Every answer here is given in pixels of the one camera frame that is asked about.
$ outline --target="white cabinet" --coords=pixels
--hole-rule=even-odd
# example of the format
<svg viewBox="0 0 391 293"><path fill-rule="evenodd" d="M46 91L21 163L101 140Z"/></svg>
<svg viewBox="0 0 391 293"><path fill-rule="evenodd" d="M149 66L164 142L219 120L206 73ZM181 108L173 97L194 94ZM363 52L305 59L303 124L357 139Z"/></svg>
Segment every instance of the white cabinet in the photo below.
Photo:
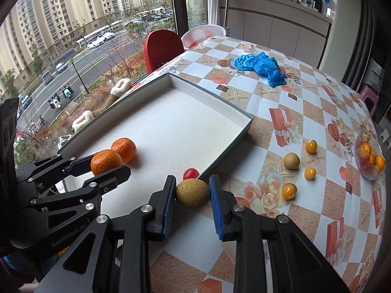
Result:
<svg viewBox="0 0 391 293"><path fill-rule="evenodd" d="M325 42L326 38L308 31L305 28L300 28L294 58L317 68Z"/></svg>
<svg viewBox="0 0 391 293"><path fill-rule="evenodd" d="M225 9L220 9L221 26L224 26L224 12ZM230 37L238 40L243 40L244 12L237 10L229 10L227 27L229 28Z"/></svg>
<svg viewBox="0 0 391 293"><path fill-rule="evenodd" d="M294 56L300 27L273 17L269 48Z"/></svg>
<svg viewBox="0 0 391 293"><path fill-rule="evenodd" d="M268 47L273 18L257 13L245 13L243 39L247 42Z"/></svg>

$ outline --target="checkered tablecloth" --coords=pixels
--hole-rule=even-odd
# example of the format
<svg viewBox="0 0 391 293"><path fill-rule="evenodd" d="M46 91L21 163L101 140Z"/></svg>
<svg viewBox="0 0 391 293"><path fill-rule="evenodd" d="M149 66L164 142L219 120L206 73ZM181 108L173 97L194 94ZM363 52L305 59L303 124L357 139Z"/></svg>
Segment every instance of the checkered tablecloth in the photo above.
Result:
<svg viewBox="0 0 391 293"><path fill-rule="evenodd" d="M266 77L230 64L237 56L260 52L277 60L287 75L287 85L271 88ZM153 72L130 92L166 72L194 82L254 116L248 135L216 170L224 189L248 201L258 214L287 214L352 292L359 290L379 250L386 208L384 177L366 180L355 162L354 141L361 126L375 135L360 95L295 58L229 37L209 38ZM344 145L342 139L333 139L333 129L341 134ZM306 142L313 139L318 144L316 155L305 150ZM288 152L300 157L298 171L284 168L282 158ZM304 179L306 167L316 168L315 180ZM281 197L286 182L298 187L290 202ZM267 245L264 248L268 291L272 292ZM220 281L222 292L231 293L234 261L235 244L218 240L210 205L200 212L178 207L170 238L164 244L151 244L153 291L197 292L198 285L206 287L205 292L214 292L212 287L219 287Z"/></svg>

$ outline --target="fruit bowl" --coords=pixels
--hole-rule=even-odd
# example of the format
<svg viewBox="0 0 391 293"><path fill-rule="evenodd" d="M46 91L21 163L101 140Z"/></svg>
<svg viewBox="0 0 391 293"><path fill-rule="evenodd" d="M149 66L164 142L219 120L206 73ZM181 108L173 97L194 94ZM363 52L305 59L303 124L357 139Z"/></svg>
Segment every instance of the fruit bowl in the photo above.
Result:
<svg viewBox="0 0 391 293"><path fill-rule="evenodd" d="M369 144L371 149L370 153L368 153L365 143ZM381 169L379 166L375 166L373 162L371 163L370 154L382 156L382 149L378 141L370 135L367 129L362 128L355 142L356 163L365 178L376 180L383 174L384 167Z"/></svg>

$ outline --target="pink stool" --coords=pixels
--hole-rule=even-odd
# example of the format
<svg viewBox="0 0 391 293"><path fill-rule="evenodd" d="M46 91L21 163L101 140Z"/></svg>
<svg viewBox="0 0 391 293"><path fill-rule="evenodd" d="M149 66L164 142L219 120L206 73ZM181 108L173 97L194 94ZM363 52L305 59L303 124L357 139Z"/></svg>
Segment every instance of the pink stool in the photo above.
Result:
<svg viewBox="0 0 391 293"><path fill-rule="evenodd" d="M367 85L363 85L361 89L361 97L363 102L365 102L367 99L373 102L373 107L369 111L369 114L372 116L373 113L375 112L377 102L379 101L378 95L376 95L371 88L369 88Z"/></svg>

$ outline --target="blue plastic bag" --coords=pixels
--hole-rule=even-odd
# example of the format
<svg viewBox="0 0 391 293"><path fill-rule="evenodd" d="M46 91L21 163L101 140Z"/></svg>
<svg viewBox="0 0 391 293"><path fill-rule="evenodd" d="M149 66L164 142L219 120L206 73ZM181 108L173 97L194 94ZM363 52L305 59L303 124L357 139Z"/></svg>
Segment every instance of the blue plastic bag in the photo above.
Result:
<svg viewBox="0 0 391 293"><path fill-rule="evenodd" d="M246 71L256 71L259 75L267 76L269 86L277 87L286 85L285 74L278 70L277 61L274 57L269 57L265 52L258 55L246 54L231 61L231 65L236 69Z"/></svg>

